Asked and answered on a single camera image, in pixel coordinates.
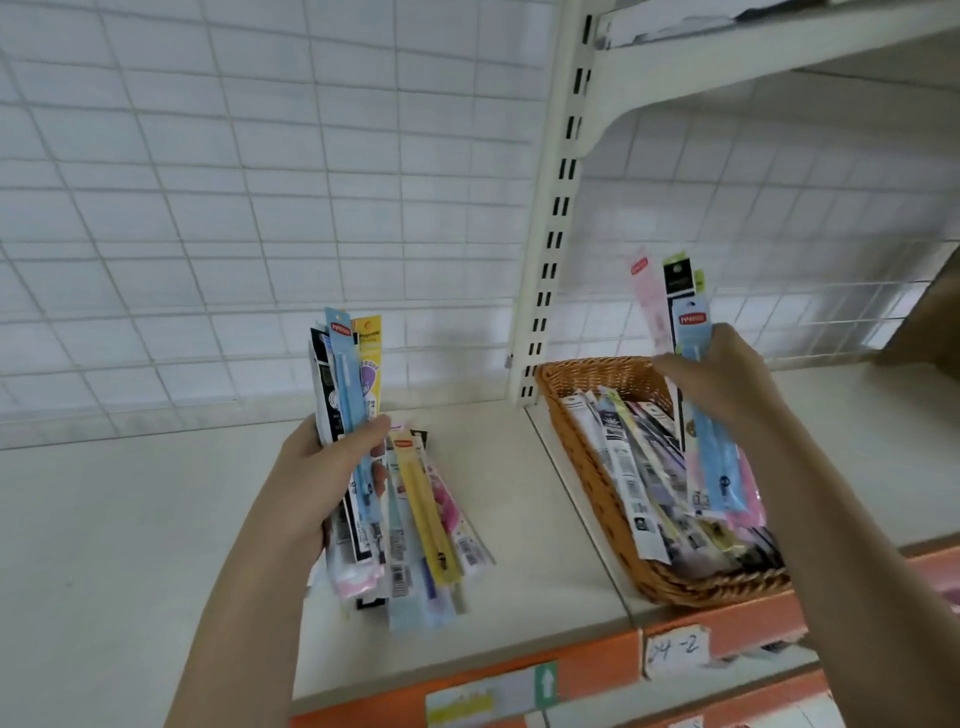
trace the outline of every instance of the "wire grid panel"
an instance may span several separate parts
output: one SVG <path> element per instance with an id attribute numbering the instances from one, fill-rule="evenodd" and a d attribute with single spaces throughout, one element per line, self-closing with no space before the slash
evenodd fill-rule
<path id="1" fill-rule="evenodd" d="M 502 397 L 553 25 L 0 0 L 0 447 L 289 416 L 327 304 L 383 313 L 387 402 Z"/>
<path id="2" fill-rule="evenodd" d="M 583 124 L 593 59 L 595 18 L 609 0 L 564 4 L 554 59 L 526 260 L 516 301 L 508 359 L 508 393 L 515 404 L 536 400 L 534 374 L 545 360 L 547 324 L 556 303 L 561 267 L 570 238 L 574 199 L 583 165 L 574 146 Z"/>
<path id="3" fill-rule="evenodd" d="M 881 349 L 957 247 L 958 109 L 953 89 L 788 72 L 624 114 L 584 159 L 548 358 L 652 352 L 640 246 L 690 254 L 714 320 L 773 366 Z"/>

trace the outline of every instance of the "wicker basket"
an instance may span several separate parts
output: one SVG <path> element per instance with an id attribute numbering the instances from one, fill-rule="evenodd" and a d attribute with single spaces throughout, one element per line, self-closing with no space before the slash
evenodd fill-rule
<path id="1" fill-rule="evenodd" d="M 603 525 L 607 540 L 636 587 L 653 601 L 687 607 L 713 607 L 749 601 L 759 596 L 790 589 L 784 569 L 753 573 L 730 573 L 707 579 L 684 579 L 657 561 L 636 554 L 623 505 L 606 470 L 600 464 L 561 397 L 576 389 L 603 384 L 616 389 L 625 400 L 651 400 L 665 412 L 673 411 L 666 382 L 644 356 L 613 356 L 601 359 L 572 359 L 542 364 L 537 368 L 540 392 L 550 408 L 550 420 L 564 444 L 566 454 L 580 476 L 593 513 Z"/>

